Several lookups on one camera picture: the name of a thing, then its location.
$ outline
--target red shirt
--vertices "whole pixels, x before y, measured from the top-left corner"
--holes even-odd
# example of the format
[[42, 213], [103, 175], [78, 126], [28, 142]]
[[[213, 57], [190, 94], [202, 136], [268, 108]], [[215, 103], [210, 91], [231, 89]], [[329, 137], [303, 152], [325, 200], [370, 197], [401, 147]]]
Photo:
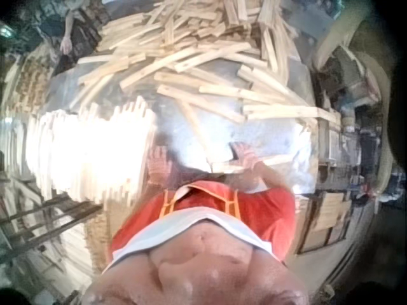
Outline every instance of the red shirt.
[[112, 252], [123, 248], [140, 230], [171, 210], [209, 207], [239, 218], [263, 241], [272, 244], [274, 255], [283, 261], [295, 234], [294, 196], [281, 187], [255, 194], [239, 193], [228, 186], [198, 181], [187, 186], [191, 190], [181, 199], [172, 200], [175, 191], [155, 196], [129, 218], [113, 238]]

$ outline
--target metal table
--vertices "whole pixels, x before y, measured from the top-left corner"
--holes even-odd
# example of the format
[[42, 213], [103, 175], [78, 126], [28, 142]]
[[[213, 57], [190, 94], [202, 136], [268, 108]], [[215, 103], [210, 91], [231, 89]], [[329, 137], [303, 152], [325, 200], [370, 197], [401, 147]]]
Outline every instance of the metal table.
[[[129, 100], [135, 100], [142, 95], [150, 108], [157, 114], [156, 142], [166, 144], [177, 156], [178, 161], [187, 167], [210, 171], [205, 153], [195, 137], [193, 130], [177, 108], [175, 102], [156, 92], [157, 83], [153, 75], [142, 79], [132, 88], [132, 92], [124, 94], [118, 82], [144, 67], [149, 61], [134, 65], [127, 71], [117, 73], [108, 86], [96, 97], [94, 102], [102, 109], [101, 115], [107, 119], [113, 113], [113, 107], [123, 105]], [[289, 87], [310, 105], [315, 105], [310, 73], [301, 62], [290, 60]], [[59, 74], [50, 81], [48, 103], [40, 113], [57, 109], [69, 109], [69, 104], [80, 91], [78, 78], [100, 63], [81, 64], [75, 68]], [[199, 68], [216, 73], [232, 81], [234, 86], [245, 88], [247, 83], [236, 77], [240, 64], [223, 59], [214, 60], [201, 65]], [[219, 108], [241, 111], [242, 103], [235, 98], [205, 95], [207, 99]], [[263, 119], [248, 121], [241, 125], [232, 123], [218, 115], [196, 109], [202, 130], [210, 139], [210, 147], [216, 161], [232, 159], [229, 142], [242, 141], [255, 148], [258, 156], [274, 154], [295, 155], [292, 163], [276, 166], [288, 182], [293, 186], [296, 194], [313, 193], [318, 170], [317, 126], [303, 126], [295, 119]]]

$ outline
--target man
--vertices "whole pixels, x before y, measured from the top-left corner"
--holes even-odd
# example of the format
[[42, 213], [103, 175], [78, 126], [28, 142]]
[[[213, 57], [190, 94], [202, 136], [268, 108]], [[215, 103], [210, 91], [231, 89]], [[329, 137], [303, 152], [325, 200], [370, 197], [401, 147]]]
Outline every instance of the man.
[[[82, 304], [307, 304], [283, 265], [295, 232], [294, 197], [284, 179], [243, 143], [240, 166], [267, 191], [245, 194], [197, 181], [165, 189], [131, 215], [113, 239], [113, 261]], [[149, 183], [166, 187], [172, 162], [156, 147]]]

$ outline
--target hand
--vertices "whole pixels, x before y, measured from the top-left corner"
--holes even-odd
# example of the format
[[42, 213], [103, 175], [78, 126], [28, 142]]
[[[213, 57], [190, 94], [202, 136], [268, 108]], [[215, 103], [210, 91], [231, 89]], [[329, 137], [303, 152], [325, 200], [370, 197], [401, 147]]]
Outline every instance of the hand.
[[243, 142], [234, 142], [230, 145], [238, 159], [232, 163], [252, 170], [255, 164], [260, 162], [260, 159], [256, 156], [251, 146]]
[[172, 161], [167, 160], [167, 147], [156, 146], [150, 149], [147, 160], [148, 183], [165, 186], [171, 174]]
[[72, 51], [72, 41], [71, 38], [64, 36], [62, 38], [60, 50], [63, 54], [68, 55]]

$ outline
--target stainless steel surface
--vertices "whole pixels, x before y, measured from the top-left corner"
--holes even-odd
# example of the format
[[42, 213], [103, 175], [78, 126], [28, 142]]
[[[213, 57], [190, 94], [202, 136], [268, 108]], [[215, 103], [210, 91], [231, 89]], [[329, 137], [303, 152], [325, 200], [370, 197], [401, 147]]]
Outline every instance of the stainless steel surface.
[[[153, 80], [153, 76], [139, 81], [131, 93], [121, 92], [118, 81], [146, 64], [140, 63], [128, 71], [115, 75], [110, 85], [104, 88], [95, 100], [105, 110], [102, 115], [108, 118], [113, 106], [125, 104], [135, 99], [137, 95], [142, 95], [158, 116], [156, 142], [167, 144], [182, 165], [209, 172], [210, 166], [206, 161], [205, 152], [193, 130], [175, 102], [171, 98], [156, 93], [157, 83]], [[79, 92], [78, 77], [97, 65], [99, 64], [78, 65], [52, 79], [49, 101], [42, 112], [68, 110], [69, 103]], [[236, 77], [239, 67], [240, 65], [235, 62], [214, 60], [199, 68], [232, 81], [234, 86], [245, 88], [247, 83]], [[289, 86], [310, 105], [315, 105], [309, 70], [300, 62], [290, 61]], [[187, 86], [182, 89], [191, 91]], [[205, 97], [221, 109], [241, 111], [242, 103], [235, 98], [215, 95], [205, 95]], [[293, 154], [295, 157], [291, 164], [276, 166], [275, 169], [287, 177], [295, 193], [314, 192], [318, 166], [317, 126], [304, 127], [295, 119], [264, 119], [238, 125], [201, 109], [196, 109], [196, 112], [200, 126], [210, 140], [210, 149], [216, 161], [232, 159], [229, 143], [234, 141], [243, 141], [252, 145], [259, 156]]]

